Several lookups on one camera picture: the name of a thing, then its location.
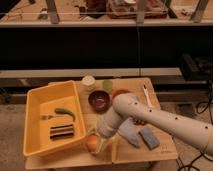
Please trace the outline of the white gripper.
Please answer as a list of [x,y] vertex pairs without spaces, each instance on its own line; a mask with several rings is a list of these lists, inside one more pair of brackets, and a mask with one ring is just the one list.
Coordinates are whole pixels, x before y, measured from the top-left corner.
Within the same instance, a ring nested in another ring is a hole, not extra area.
[[101,144],[97,154],[102,153],[108,146],[112,145],[112,138],[104,138],[100,134],[97,134],[97,137],[101,140]]

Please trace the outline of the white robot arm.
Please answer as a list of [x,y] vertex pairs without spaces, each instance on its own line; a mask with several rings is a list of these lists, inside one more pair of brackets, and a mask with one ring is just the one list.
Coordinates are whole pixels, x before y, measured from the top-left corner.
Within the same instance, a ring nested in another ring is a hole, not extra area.
[[110,109],[97,121],[97,132],[109,139],[129,117],[148,122],[213,157],[213,125],[149,107],[133,93],[120,94],[113,99]]

